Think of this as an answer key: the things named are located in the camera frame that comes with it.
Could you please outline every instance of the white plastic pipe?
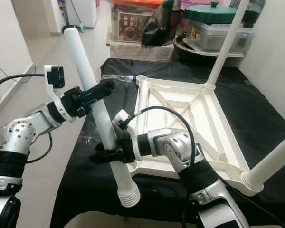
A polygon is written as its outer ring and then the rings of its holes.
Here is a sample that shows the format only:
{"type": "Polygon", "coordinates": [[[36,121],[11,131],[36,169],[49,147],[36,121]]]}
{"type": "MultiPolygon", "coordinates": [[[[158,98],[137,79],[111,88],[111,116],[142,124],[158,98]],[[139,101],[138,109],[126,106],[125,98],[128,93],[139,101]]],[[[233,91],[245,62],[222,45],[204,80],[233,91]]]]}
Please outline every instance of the white plastic pipe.
{"type": "Polygon", "coordinates": [[[222,70],[222,67],[224,65],[224,62],[227,58],[227,55],[230,51],[231,45],[233,43],[234,38],[236,37],[236,34],[238,32],[238,28],[241,24],[242,18],[244,16],[244,13],[246,11],[246,8],[248,6],[249,0],[241,0],[237,12],[233,18],[232,24],[230,26],[230,29],[227,33],[227,36],[225,38],[225,41],[223,43],[223,46],[221,50],[219,51],[218,58],[215,61],[215,64],[212,68],[212,71],[210,73],[210,76],[205,83],[206,88],[214,88],[215,84],[217,82],[217,79],[219,77],[219,74],[222,70]]]}
{"type": "Polygon", "coordinates": [[[242,174],[243,182],[252,190],[260,191],[263,184],[285,166],[285,139],[252,170],[242,174]]]}
{"type": "MultiPolygon", "coordinates": [[[[141,81],[139,84],[139,98],[137,111],[148,107],[150,94],[150,83],[147,80],[141,81]]],[[[146,125],[146,113],[143,113],[137,117],[136,130],[137,134],[143,134],[146,125]]]]}
{"type": "MultiPolygon", "coordinates": [[[[94,73],[87,58],[84,46],[81,42],[76,28],[68,28],[64,32],[68,47],[73,56],[80,81],[84,90],[88,90],[97,84],[94,73]]],[[[100,138],[106,150],[117,148],[116,135],[112,127],[109,114],[103,100],[91,105],[92,114],[95,119],[100,138]]],[[[124,207],[133,207],[140,200],[140,193],[137,185],[132,180],[128,167],[121,162],[110,163],[113,175],[118,187],[117,194],[124,207]]]]}

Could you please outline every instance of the black cable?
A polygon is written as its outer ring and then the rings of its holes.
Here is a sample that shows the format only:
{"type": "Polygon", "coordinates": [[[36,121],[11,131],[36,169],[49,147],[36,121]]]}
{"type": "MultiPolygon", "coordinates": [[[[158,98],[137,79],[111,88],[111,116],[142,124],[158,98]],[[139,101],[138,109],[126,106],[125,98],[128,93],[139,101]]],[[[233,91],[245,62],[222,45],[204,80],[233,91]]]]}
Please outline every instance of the black cable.
{"type": "Polygon", "coordinates": [[[72,6],[73,6],[73,9],[74,9],[74,11],[75,11],[75,14],[76,14],[76,16],[77,16],[77,18],[78,18],[78,20],[79,20],[79,23],[81,24],[81,20],[80,20],[78,14],[77,14],[77,11],[76,11],[76,9],[75,9],[75,6],[74,6],[74,4],[73,4],[73,1],[72,1],[72,0],[70,0],[70,1],[71,1],[72,6]]]}
{"type": "Polygon", "coordinates": [[[12,80],[14,78],[19,78],[19,77],[44,77],[43,74],[23,74],[23,75],[13,75],[13,76],[8,76],[8,77],[5,77],[3,79],[0,79],[0,85],[3,83],[3,82],[6,82],[8,80],[12,80]]]}
{"type": "Polygon", "coordinates": [[[251,199],[249,199],[248,197],[244,196],[242,193],[240,193],[237,189],[233,188],[227,181],[225,181],[223,178],[219,177],[220,180],[230,189],[232,190],[235,194],[237,194],[240,198],[242,198],[243,200],[247,201],[248,203],[250,203],[251,205],[253,205],[254,207],[258,208],[259,210],[261,210],[262,212],[264,212],[265,214],[267,214],[268,216],[270,216],[273,220],[275,220],[277,222],[278,225],[280,225],[282,228],[285,228],[285,224],[279,220],[276,216],[274,216],[272,213],[270,213],[268,210],[266,210],[265,208],[261,207],[260,205],[258,205],[257,203],[255,203],[254,201],[252,201],[251,199]]]}
{"type": "MultiPolygon", "coordinates": [[[[189,135],[190,135],[190,139],[191,139],[191,147],[192,147],[192,152],[191,152],[191,166],[193,166],[194,164],[194,158],[195,158],[195,150],[196,147],[193,146],[195,145],[194,143],[194,136],[193,136],[193,132],[188,124],[188,122],[176,111],[169,109],[167,107],[163,107],[163,106],[151,106],[151,107],[147,107],[145,109],[142,109],[140,112],[132,115],[127,122],[129,123],[132,119],[134,119],[135,117],[141,115],[142,113],[149,111],[151,109],[162,109],[162,110],[166,110],[168,112],[171,112],[172,114],[176,115],[186,126],[189,135]]],[[[250,203],[251,205],[253,205],[254,207],[258,208],[259,210],[261,210],[262,212],[264,212],[265,214],[267,214],[268,216],[270,216],[273,220],[275,220],[277,222],[278,225],[280,225],[282,228],[285,228],[285,224],[279,220],[276,216],[274,216],[272,213],[270,213],[269,211],[267,211],[266,209],[264,209],[263,207],[261,207],[260,205],[256,204],[255,202],[253,202],[252,200],[250,200],[249,198],[247,198],[246,196],[244,196],[242,193],[240,193],[238,190],[236,190],[235,188],[233,188],[228,182],[226,182],[223,178],[221,178],[218,175],[218,178],[221,179],[221,181],[227,186],[229,187],[233,192],[235,192],[239,197],[241,197],[242,199],[244,199],[245,201],[247,201],[248,203],[250,203]]],[[[183,206],[183,211],[182,211],[182,218],[181,218],[181,224],[183,228],[186,228],[186,224],[185,224],[185,215],[186,215],[186,207],[188,205],[188,201],[189,201],[189,194],[186,194],[186,201],[184,203],[183,206]]]]}
{"type": "MultiPolygon", "coordinates": [[[[0,67],[0,71],[5,75],[5,77],[9,77],[8,74],[5,73],[5,71],[4,71],[1,67],[0,67]]],[[[28,80],[26,80],[25,82],[18,82],[17,80],[14,80],[14,79],[13,79],[14,82],[17,82],[17,83],[20,83],[20,84],[27,83],[28,80]]]]}
{"type": "MultiPolygon", "coordinates": [[[[190,125],[185,120],[185,118],[181,116],[181,114],[179,114],[178,112],[176,112],[176,111],[174,111],[174,110],[172,110],[170,108],[167,108],[167,107],[151,106],[151,107],[144,108],[140,112],[132,115],[127,120],[127,123],[129,123],[132,119],[136,118],[137,116],[141,115],[142,113],[147,112],[147,111],[152,110],[152,109],[162,109],[162,110],[168,111],[168,112],[176,115],[184,123],[184,125],[186,126],[186,128],[188,130],[189,136],[190,136],[190,141],[191,141],[191,167],[193,167],[194,160],[195,160],[195,154],[196,154],[196,147],[195,147],[195,142],[194,142],[194,136],[193,136],[193,132],[192,132],[192,129],[191,129],[190,125]]],[[[190,194],[187,192],[186,193],[186,197],[185,197],[185,202],[184,202],[184,205],[183,205],[183,208],[182,208],[182,214],[181,214],[181,225],[182,225],[182,228],[187,228],[186,222],[185,222],[185,216],[186,216],[186,209],[187,209],[188,202],[189,202],[189,196],[190,196],[190,194]]]]}
{"type": "Polygon", "coordinates": [[[27,164],[37,162],[37,161],[43,159],[45,156],[48,155],[48,153],[51,151],[51,149],[52,149],[52,147],[53,147],[53,138],[52,138],[51,132],[48,132],[48,139],[49,139],[49,147],[48,147],[48,150],[47,150],[43,155],[41,155],[40,157],[38,157],[38,158],[36,158],[36,159],[33,159],[33,160],[30,160],[30,161],[27,161],[27,164]]]}
{"type": "Polygon", "coordinates": [[[127,123],[129,123],[132,119],[136,118],[137,116],[141,115],[142,113],[147,112],[147,111],[152,110],[152,109],[162,109],[162,110],[168,111],[168,112],[170,112],[170,113],[176,115],[176,116],[184,123],[184,125],[186,126],[187,131],[188,131],[188,133],[189,133],[189,136],[190,136],[190,141],[191,141],[191,166],[193,167],[194,160],[195,160],[195,154],[196,154],[194,136],[193,136],[193,132],[192,132],[192,129],[191,129],[190,125],[189,125],[188,122],[185,120],[185,118],[181,116],[181,114],[179,114],[178,112],[176,112],[176,111],[174,111],[174,110],[172,110],[172,109],[170,109],[170,108],[167,108],[167,107],[163,107],[163,106],[151,106],[151,107],[144,108],[144,109],[142,109],[141,111],[139,111],[138,113],[132,115],[132,116],[127,120],[127,123]]]}
{"type": "Polygon", "coordinates": [[[189,194],[189,192],[187,192],[185,202],[184,202],[184,205],[182,207],[182,212],[181,212],[181,226],[182,226],[182,228],[187,228],[185,216],[186,216],[186,209],[187,209],[188,202],[189,202],[189,197],[190,197],[190,194],[189,194]]]}

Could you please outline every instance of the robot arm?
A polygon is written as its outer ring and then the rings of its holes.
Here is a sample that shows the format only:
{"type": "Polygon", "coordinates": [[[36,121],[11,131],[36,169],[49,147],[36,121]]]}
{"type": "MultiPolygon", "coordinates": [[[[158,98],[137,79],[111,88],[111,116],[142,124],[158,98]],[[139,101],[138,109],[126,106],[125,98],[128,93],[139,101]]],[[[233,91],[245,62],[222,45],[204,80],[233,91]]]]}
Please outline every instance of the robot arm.
{"type": "Polygon", "coordinates": [[[116,160],[130,163],[146,155],[166,156],[197,209],[192,216],[196,217],[198,227],[249,227],[225,185],[205,159],[199,144],[194,145],[196,154],[194,164],[191,164],[191,140],[185,131],[163,128],[135,136],[134,129],[128,126],[128,118],[129,115],[121,110],[113,120],[115,131],[120,132],[117,139],[119,148],[100,151],[90,156],[90,160],[96,163],[116,160]]]}
{"type": "Polygon", "coordinates": [[[20,200],[14,195],[22,187],[22,174],[35,140],[59,126],[90,112],[90,104],[111,93],[114,83],[102,83],[82,92],[79,87],[58,94],[64,87],[63,68],[45,66],[47,92],[53,99],[0,128],[0,228],[14,228],[20,200]]]}

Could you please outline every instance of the table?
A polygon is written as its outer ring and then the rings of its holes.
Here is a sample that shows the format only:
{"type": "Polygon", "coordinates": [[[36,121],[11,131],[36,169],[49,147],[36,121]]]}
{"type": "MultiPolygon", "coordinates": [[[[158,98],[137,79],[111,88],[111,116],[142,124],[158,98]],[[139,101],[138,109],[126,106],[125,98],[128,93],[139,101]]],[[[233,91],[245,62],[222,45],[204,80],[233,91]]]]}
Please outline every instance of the table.
{"type": "MultiPolygon", "coordinates": [[[[147,77],[204,83],[211,67],[184,63],[151,63],[108,59],[101,67],[103,81],[113,80],[115,88],[104,99],[111,118],[120,109],[134,112],[137,86],[131,78],[147,77]]],[[[285,121],[266,98],[237,68],[223,68],[215,94],[225,113],[242,153],[252,168],[285,138],[285,121]]],[[[96,165],[88,156],[100,142],[92,115],[86,117],[64,176],[60,183],[51,227],[65,226],[77,214],[100,211],[126,217],[163,221],[181,219],[185,189],[178,180],[136,175],[141,200],[133,208],[123,208],[109,164],[96,165]]],[[[272,225],[268,216],[232,194],[250,225],[272,225]]],[[[252,200],[285,222],[285,167],[264,184],[264,190],[252,200]]],[[[189,207],[186,221],[194,223],[194,208],[189,207]]]]}

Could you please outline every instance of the plastic storage box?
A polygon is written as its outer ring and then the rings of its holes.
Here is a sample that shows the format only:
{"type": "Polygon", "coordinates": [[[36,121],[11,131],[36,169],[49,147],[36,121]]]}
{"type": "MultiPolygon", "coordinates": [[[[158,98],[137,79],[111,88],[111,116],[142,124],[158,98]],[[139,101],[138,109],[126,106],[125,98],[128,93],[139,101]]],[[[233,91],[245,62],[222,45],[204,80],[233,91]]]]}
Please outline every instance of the plastic storage box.
{"type": "MultiPolygon", "coordinates": [[[[209,26],[201,22],[189,21],[186,41],[201,52],[219,52],[228,30],[229,25],[209,26]]],[[[253,33],[252,28],[239,28],[229,52],[242,54],[253,33]]]]}
{"type": "Polygon", "coordinates": [[[163,0],[110,0],[113,41],[141,42],[150,16],[163,0]]]}

